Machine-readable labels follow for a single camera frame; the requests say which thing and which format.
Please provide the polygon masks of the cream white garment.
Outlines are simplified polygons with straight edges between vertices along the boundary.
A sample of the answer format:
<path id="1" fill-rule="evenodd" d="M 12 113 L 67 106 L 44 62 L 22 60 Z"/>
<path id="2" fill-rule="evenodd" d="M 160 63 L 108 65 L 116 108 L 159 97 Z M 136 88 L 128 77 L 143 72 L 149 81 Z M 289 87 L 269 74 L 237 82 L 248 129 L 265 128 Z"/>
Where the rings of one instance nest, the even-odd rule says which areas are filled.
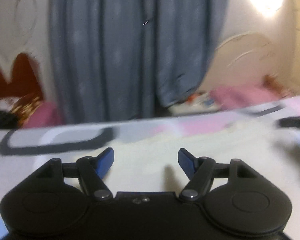
<path id="1" fill-rule="evenodd" d="M 118 191 L 180 192 L 188 179 L 178 165 L 180 148 L 218 163 L 246 162 L 290 198 L 300 196 L 300 129 L 277 128 L 265 118 L 243 119 L 213 133 L 175 135 L 168 131 L 139 141 L 113 140 L 115 161 L 106 184 Z"/>

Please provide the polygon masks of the orange plush toy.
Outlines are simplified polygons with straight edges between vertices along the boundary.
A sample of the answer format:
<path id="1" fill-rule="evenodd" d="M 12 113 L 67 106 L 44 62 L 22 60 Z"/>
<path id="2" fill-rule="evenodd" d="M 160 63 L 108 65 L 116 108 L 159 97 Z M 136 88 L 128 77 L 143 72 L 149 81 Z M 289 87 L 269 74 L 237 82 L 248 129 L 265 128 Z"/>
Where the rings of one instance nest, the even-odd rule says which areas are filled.
<path id="1" fill-rule="evenodd" d="M 269 90 L 274 91 L 277 94 L 282 94 L 285 91 L 285 88 L 279 81 L 277 81 L 276 77 L 273 75 L 265 75 L 263 77 L 263 85 Z"/>

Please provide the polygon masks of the pastel patterned bed sheet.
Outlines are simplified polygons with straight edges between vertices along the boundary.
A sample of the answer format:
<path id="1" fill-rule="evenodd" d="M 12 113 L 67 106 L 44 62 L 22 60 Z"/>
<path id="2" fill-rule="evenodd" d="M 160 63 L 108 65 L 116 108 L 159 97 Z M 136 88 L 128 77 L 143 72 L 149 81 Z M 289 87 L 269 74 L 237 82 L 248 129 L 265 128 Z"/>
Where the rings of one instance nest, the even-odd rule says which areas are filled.
<path id="1" fill-rule="evenodd" d="M 9 143 L 15 147 L 46 146 L 65 144 L 92 139 L 98 136 L 104 127 L 114 127 L 115 139 L 129 143 L 147 139 L 159 131 L 168 131 L 175 135 L 186 136 L 206 134 L 220 131 L 227 124 L 243 119 L 265 118 L 273 121 L 281 118 L 300 115 L 300 96 L 266 103 L 246 109 L 224 111 L 194 116 L 182 116 L 176 118 L 159 118 L 129 122 L 114 122 L 108 124 L 82 124 L 48 128 L 21 129 L 12 134 Z M 0 142 L 7 131 L 0 131 Z M 31 156 L 3 156 L 0 154 L 0 201 L 2 197 L 15 185 L 21 182 L 34 170 L 42 166 L 51 158 L 61 158 L 64 163 L 75 162 L 78 158 L 99 154 L 99 150 L 72 151 L 60 154 L 45 154 Z M 285 228 L 285 233 L 292 239 L 300 239 L 300 196 L 290 198 L 293 212 Z M 7 230 L 0 218 L 0 239 Z"/>

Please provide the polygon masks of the pink blanket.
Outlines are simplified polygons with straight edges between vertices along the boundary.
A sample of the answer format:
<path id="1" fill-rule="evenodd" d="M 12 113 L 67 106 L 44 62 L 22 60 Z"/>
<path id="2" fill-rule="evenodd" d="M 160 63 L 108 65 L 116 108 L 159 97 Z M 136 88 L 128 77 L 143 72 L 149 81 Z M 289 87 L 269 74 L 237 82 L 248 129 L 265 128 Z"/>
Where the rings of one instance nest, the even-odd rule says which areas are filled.
<path id="1" fill-rule="evenodd" d="M 222 110 L 246 108 L 292 96 L 285 88 L 256 85 L 223 85 L 210 90 L 209 94 Z"/>

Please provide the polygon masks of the cream arched headboard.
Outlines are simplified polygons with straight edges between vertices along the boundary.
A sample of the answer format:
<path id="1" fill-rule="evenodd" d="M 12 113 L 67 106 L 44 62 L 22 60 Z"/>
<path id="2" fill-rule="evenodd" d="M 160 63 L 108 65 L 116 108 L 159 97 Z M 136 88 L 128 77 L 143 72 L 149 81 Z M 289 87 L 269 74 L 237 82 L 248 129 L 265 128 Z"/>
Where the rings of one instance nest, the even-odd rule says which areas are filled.
<path id="1" fill-rule="evenodd" d="M 219 86 L 261 86 L 270 75 L 285 82 L 292 56 L 260 32 L 239 34 L 224 40 L 214 52 L 210 68 L 199 87 L 210 91 Z"/>

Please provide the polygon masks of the floral patterned pillow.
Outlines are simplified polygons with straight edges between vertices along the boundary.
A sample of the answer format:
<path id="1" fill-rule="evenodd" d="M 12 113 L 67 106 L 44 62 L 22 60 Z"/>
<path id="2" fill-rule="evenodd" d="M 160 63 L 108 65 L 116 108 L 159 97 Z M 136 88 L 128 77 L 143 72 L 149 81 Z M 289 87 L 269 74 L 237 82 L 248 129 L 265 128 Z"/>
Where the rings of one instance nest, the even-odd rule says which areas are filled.
<path id="1" fill-rule="evenodd" d="M 18 127 L 23 127 L 31 115 L 43 104 L 43 99 L 33 93 L 21 98 L 12 96 L 0 98 L 0 111 L 15 115 L 18 119 Z"/>

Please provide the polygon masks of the black cloth on bed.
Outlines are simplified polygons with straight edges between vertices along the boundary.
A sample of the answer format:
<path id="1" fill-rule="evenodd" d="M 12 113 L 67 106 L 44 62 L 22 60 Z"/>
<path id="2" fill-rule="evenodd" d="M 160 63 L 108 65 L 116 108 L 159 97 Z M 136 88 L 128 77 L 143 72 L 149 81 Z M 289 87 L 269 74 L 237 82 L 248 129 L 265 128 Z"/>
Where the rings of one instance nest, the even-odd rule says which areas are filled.
<path id="1" fill-rule="evenodd" d="M 0 129 L 17 129 L 18 118 L 9 112 L 0 111 Z"/>

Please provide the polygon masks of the red white scalloped headboard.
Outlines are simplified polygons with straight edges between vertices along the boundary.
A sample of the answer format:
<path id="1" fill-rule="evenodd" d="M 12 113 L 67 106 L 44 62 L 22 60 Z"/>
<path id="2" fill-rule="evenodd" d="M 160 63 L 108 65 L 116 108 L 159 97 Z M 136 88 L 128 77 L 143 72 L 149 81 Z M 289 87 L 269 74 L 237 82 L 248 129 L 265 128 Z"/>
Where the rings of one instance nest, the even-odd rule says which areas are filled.
<path id="1" fill-rule="evenodd" d="M 8 78 L 0 69 L 0 98 L 33 95 L 44 99 L 39 78 L 39 63 L 27 53 L 20 53 L 12 63 Z"/>

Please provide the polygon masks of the blue grey curtain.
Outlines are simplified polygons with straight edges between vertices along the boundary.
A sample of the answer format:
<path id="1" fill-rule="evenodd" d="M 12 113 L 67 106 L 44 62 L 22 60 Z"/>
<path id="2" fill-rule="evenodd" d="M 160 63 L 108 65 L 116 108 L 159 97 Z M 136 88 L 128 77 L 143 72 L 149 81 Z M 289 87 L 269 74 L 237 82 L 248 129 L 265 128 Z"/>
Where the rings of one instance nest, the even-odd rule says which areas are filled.
<path id="1" fill-rule="evenodd" d="M 228 0 L 50 0 L 51 64 L 66 123 L 152 118 L 202 83 Z"/>

